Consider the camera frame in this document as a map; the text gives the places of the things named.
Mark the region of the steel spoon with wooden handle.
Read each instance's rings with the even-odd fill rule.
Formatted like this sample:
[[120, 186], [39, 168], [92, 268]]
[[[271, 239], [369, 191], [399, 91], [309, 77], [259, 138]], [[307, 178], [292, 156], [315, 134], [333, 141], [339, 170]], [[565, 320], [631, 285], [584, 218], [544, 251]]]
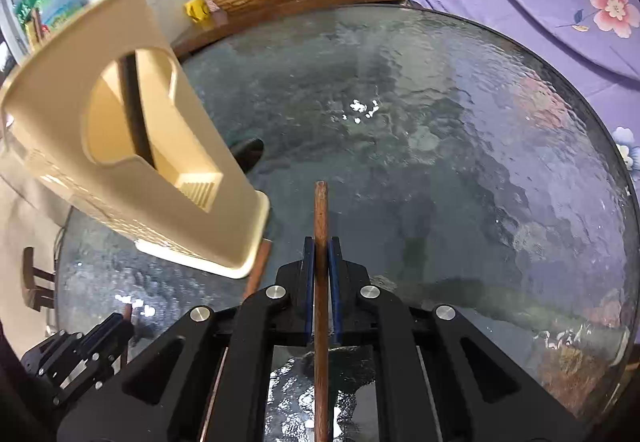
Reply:
[[[254, 260], [253, 268], [250, 270], [250, 274], [248, 274], [248, 279], [247, 279], [247, 283], [242, 296], [242, 301], [244, 301], [246, 298], [250, 297], [250, 295], [253, 295], [258, 291], [259, 284], [262, 281], [262, 276], [264, 275], [265, 267], [270, 256], [271, 246], [272, 246], [272, 243], [270, 242], [270, 240], [263, 239], [262, 243], [260, 243], [257, 254], [256, 254], [256, 258]], [[206, 414], [203, 420], [202, 430], [200, 433], [200, 437], [198, 438], [200, 442], [205, 442], [207, 438], [207, 430], [208, 430], [210, 420], [212, 419], [212, 416], [213, 416], [213, 410], [215, 407], [217, 391], [219, 388], [219, 383], [221, 381], [222, 372], [224, 371], [224, 364], [226, 364], [228, 352], [229, 352], [229, 348], [225, 347], [224, 352], [222, 352], [220, 364], [218, 366], [216, 378], [214, 381], [214, 387], [212, 389], [212, 392], [210, 392], [210, 395], [209, 395], [209, 401], [207, 405]]]

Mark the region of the black chopstick gold band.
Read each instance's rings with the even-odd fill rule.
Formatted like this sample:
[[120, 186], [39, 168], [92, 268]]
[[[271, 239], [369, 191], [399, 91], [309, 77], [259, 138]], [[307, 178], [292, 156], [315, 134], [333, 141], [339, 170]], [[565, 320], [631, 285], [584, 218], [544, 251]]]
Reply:
[[122, 104], [125, 109], [131, 141], [134, 145], [134, 153], [154, 168], [155, 163], [140, 98], [136, 54], [134, 52], [126, 54], [125, 57], [118, 60], [117, 65]]

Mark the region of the round glass table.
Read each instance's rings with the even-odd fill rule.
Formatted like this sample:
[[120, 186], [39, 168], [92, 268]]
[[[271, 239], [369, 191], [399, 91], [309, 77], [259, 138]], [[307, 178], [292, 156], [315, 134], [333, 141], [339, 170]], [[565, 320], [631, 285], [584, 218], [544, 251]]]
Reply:
[[264, 285], [179, 315], [90, 390], [62, 441], [314, 438], [314, 323], [295, 310], [314, 186], [328, 184], [348, 329], [333, 330], [330, 438], [615, 441], [594, 424], [637, 327], [639, 210], [596, 113], [551, 65], [446, 14], [321, 10], [183, 64], [229, 141], [262, 139]]

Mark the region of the cream plastic utensil holder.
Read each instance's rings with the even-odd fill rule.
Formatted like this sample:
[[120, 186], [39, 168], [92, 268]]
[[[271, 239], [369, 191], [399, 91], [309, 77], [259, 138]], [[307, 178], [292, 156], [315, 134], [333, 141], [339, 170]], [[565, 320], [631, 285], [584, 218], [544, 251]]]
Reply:
[[[155, 167], [134, 153], [117, 62], [137, 56]], [[146, 0], [76, 13], [1, 88], [29, 173], [139, 251], [242, 279], [270, 202], [236, 164]]]

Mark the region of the yellow mug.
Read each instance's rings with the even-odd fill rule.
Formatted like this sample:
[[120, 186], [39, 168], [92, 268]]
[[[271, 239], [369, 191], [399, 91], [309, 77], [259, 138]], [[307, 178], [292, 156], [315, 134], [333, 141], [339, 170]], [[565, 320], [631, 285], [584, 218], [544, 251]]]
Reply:
[[189, 0], [183, 4], [186, 15], [195, 23], [200, 23], [209, 18], [209, 8], [205, 0]]

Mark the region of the purple floral cloth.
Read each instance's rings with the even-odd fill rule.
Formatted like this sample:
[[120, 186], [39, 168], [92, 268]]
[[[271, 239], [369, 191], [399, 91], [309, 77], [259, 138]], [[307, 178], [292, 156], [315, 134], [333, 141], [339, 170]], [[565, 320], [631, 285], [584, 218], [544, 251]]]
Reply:
[[410, 0], [506, 35], [588, 100], [639, 178], [639, 0]]

